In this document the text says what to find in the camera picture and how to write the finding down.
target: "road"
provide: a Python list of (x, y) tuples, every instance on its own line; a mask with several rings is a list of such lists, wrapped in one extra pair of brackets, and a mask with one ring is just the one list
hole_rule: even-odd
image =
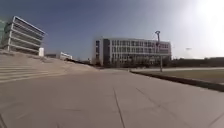
[(0, 127), (223, 128), (224, 94), (104, 70), (0, 86)]

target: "building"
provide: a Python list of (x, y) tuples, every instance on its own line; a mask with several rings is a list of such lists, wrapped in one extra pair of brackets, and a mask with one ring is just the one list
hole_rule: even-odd
[(0, 19), (0, 43), (4, 34), (5, 21)]
[(63, 53), (63, 52), (49, 53), (49, 54), (46, 54), (45, 56), (50, 58), (57, 58), (61, 60), (72, 59), (71, 55)]
[(38, 55), (44, 35), (45, 32), (42, 30), (14, 16), (5, 25), (1, 48), (9, 51)]
[(171, 59), (170, 42), (128, 38), (98, 38), (93, 43), (92, 63), (105, 67), (127, 67), (145, 63), (153, 65)]

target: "low wall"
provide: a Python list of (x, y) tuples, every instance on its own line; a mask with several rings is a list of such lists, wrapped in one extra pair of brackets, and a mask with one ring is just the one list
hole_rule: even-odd
[(182, 84), (188, 84), (196, 87), (211, 89), (215, 91), (224, 92), (224, 85), (217, 84), (217, 83), (211, 83), (207, 81), (200, 81), (200, 80), (194, 80), (194, 79), (186, 79), (186, 78), (178, 78), (178, 77), (171, 77), (171, 76), (164, 76), (164, 75), (158, 75), (158, 74), (150, 74), (150, 73), (144, 73), (144, 72), (134, 72), (131, 71), (131, 73), (144, 75), (144, 76), (150, 76), (154, 78), (159, 78), (163, 80), (169, 80), (173, 82), (178, 82)]

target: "paving slab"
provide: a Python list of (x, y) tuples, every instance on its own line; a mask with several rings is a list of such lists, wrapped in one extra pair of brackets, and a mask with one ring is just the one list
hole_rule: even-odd
[(119, 70), (0, 85), (0, 127), (223, 128), (224, 94)]

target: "staircase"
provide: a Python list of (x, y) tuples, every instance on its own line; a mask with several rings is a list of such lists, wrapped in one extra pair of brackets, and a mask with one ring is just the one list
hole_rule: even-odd
[(58, 59), (0, 51), (0, 83), (87, 71), (96, 69)]

